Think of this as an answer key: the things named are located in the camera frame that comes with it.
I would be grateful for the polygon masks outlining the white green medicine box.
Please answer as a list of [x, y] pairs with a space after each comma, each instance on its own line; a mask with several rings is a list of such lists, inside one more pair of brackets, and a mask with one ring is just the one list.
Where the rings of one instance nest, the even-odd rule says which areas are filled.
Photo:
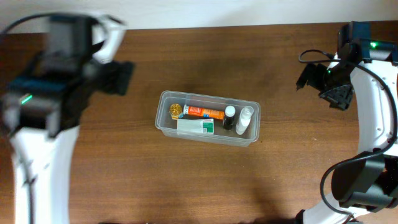
[[179, 119], [177, 121], [177, 130], [189, 133], [214, 134], [213, 119]]

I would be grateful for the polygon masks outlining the gold lidded small jar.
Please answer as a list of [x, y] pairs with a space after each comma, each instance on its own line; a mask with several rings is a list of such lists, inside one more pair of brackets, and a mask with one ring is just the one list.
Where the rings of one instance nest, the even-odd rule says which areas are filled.
[[179, 104], [172, 104], [169, 109], [171, 118], [178, 120], [183, 118], [183, 108]]

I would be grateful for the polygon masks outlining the orange tablet tube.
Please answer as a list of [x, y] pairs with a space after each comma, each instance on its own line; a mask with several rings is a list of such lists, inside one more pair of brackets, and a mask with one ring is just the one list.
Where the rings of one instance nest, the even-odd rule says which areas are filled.
[[219, 120], [222, 120], [224, 118], [224, 111], [213, 110], [208, 108], [200, 108], [189, 105], [184, 105], [183, 114], [199, 116], [203, 118], [213, 118]]

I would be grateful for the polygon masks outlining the white spray bottle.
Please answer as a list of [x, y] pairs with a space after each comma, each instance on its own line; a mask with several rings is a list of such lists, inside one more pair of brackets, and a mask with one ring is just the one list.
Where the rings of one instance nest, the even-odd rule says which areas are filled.
[[246, 129], [248, 128], [250, 122], [251, 122], [251, 117], [254, 114], [254, 108], [252, 106], [245, 106], [238, 118], [238, 122], [236, 123], [236, 133], [238, 135], [243, 135]]

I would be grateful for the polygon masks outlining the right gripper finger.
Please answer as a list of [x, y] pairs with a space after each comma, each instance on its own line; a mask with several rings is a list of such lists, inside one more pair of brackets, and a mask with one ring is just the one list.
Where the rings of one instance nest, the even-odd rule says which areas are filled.
[[304, 88], [305, 85], [310, 85], [318, 91], [323, 91], [325, 89], [325, 73], [326, 66], [315, 65], [314, 63], [307, 64], [296, 82], [296, 89], [299, 90]]
[[320, 92], [319, 97], [330, 103], [329, 107], [345, 111], [349, 108], [354, 95], [354, 88], [351, 84], [333, 87]]

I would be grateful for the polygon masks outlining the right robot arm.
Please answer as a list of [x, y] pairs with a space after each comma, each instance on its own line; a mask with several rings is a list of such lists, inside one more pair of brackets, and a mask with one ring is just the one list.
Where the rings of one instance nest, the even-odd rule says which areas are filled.
[[397, 45], [371, 38], [367, 22], [338, 33], [335, 54], [305, 61], [296, 86], [311, 86], [332, 108], [358, 108], [357, 155], [326, 170], [331, 192], [300, 211], [295, 223], [356, 223], [358, 217], [397, 206]]

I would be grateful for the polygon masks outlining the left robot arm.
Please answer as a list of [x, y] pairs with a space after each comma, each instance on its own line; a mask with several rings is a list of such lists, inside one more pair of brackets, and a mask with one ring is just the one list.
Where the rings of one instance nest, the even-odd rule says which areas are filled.
[[70, 169], [92, 94], [127, 93], [132, 62], [114, 56], [126, 24], [107, 14], [53, 12], [44, 49], [8, 85], [2, 126], [12, 149], [16, 223], [68, 223]]

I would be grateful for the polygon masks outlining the clear plastic container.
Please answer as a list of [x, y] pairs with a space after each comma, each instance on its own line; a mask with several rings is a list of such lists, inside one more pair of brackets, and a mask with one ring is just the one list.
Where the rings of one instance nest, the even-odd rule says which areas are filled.
[[[235, 127], [230, 130], [225, 129], [222, 119], [205, 118], [203, 116], [194, 116], [191, 114], [181, 115], [182, 119], [188, 121], [200, 120], [201, 131], [193, 131], [189, 128], [181, 129], [178, 127], [178, 121], [173, 119], [170, 114], [170, 107], [174, 104], [178, 104], [181, 107], [187, 105], [217, 111], [225, 111], [227, 106], [233, 106], [236, 110], [233, 124], [237, 124], [239, 121], [239, 114], [245, 107], [252, 107], [254, 112], [248, 127], [241, 135], [236, 132]], [[155, 119], [156, 128], [161, 130], [163, 134], [168, 137], [242, 147], [246, 147], [259, 139], [260, 124], [261, 106], [255, 101], [168, 90], [164, 91], [160, 96]]]

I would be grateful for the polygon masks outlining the black bottle white cap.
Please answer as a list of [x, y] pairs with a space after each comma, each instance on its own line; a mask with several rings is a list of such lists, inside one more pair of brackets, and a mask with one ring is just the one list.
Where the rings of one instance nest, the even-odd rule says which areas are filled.
[[231, 130], [234, 123], [234, 116], [236, 113], [236, 109], [234, 106], [227, 106], [224, 111], [224, 118], [223, 118], [223, 128], [225, 130]]

